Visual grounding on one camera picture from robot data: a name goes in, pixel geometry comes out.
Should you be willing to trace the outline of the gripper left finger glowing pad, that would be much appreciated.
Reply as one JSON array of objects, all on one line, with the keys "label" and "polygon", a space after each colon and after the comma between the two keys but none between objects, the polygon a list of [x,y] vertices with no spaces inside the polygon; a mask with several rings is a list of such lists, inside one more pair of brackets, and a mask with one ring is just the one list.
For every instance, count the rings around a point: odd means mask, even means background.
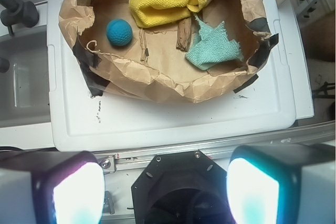
[{"label": "gripper left finger glowing pad", "polygon": [[1,223],[99,223],[104,194],[91,152],[1,152]]}]

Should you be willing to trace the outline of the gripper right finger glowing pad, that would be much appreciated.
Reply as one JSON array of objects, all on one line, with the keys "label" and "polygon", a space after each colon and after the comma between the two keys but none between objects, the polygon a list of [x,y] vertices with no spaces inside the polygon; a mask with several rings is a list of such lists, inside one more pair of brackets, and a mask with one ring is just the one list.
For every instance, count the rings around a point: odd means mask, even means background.
[{"label": "gripper right finger glowing pad", "polygon": [[241,145],[226,190],[237,223],[335,223],[335,147]]}]

